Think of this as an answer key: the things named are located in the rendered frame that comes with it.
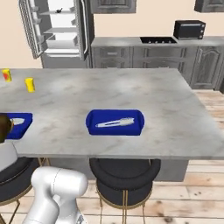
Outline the blue tray with white tongs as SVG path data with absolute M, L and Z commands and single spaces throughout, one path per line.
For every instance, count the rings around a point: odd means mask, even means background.
M 97 123 L 134 117 L 135 122 L 127 126 L 96 128 Z M 93 136 L 140 136 L 144 127 L 144 115 L 137 109 L 93 109 L 86 117 L 86 127 Z

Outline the plain yellow bottle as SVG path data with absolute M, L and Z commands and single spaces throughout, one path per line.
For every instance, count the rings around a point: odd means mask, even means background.
M 35 91 L 34 80 L 32 77 L 25 78 L 24 83 L 28 92 L 33 93 Z

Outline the grey fridge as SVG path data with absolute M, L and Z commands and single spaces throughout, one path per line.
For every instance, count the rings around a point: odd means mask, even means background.
M 91 68 L 91 53 L 81 60 L 74 0 L 35 0 L 46 50 L 40 55 L 43 68 Z

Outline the black round stool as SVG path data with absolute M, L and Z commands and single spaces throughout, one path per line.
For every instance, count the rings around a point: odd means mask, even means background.
M 96 177 L 100 205 L 105 202 L 121 209 L 122 224 L 127 224 L 127 211 L 144 207 L 151 196 L 161 160 L 90 158 L 89 166 Z
M 6 223 L 0 214 L 0 224 L 11 224 L 20 206 L 20 199 L 31 189 L 32 173 L 43 165 L 49 165 L 47 157 L 20 157 L 14 164 L 0 171 L 0 207 L 16 202 L 17 206 Z

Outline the blue tray with white utensil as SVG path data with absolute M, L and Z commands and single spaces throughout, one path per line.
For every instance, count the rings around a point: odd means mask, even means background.
M 7 139 L 18 140 L 23 137 L 25 132 L 32 124 L 32 113 L 7 113 L 7 116 L 11 118 L 24 118 L 24 123 L 20 125 L 14 125 L 12 130 L 7 134 Z

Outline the yellow bottle with red label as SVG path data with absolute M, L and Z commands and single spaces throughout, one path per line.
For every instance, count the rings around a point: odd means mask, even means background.
M 7 68 L 2 70 L 2 75 L 6 82 L 11 82 L 11 71 Z

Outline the white utensil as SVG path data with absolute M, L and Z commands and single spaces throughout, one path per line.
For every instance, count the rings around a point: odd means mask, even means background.
M 10 119 L 14 125 L 20 125 L 24 123 L 25 119 L 24 118 L 11 118 Z

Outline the grey base cupboard run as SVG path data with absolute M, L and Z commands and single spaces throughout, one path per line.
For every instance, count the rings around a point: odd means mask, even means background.
M 144 43 L 140 38 L 98 37 L 92 43 L 95 68 L 176 68 L 193 89 L 224 84 L 224 37 Z

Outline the fridge door with shelves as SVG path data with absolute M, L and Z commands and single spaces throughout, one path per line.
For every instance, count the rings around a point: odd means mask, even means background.
M 42 19 L 38 18 L 39 7 L 34 0 L 18 0 L 18 7 L 32 57 L 37 59 L 47 48 L 46 37 L 40 29 Z

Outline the grey wall cupboard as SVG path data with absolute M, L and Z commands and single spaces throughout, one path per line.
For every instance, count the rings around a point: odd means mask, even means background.
M 90 0 L 93 14 L 135 13 L 137 0 Z
M 224 12 L 224 0 L 195 0 L 194 10 L 201 13 Z

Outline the black hob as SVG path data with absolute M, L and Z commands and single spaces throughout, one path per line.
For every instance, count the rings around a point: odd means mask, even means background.
M 177 44 L 172 37 L 140 37 L 143 44 Z

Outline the white tongs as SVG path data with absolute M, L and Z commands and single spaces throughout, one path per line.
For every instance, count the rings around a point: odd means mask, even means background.
M 107 128 L 107 127 L 116 127 L 116 126 L 127 126 L 135 122 L 134 117 L 124 117 L 119 120 L 109 121 L 109 122 L 100 122 L 95 125 L 96 128 Z

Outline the black toaster oven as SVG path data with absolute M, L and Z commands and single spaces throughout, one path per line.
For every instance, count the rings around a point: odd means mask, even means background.
M 173 36 L 176 39 L 203 39 L 206 23 L 200 20 L 176 20 Z

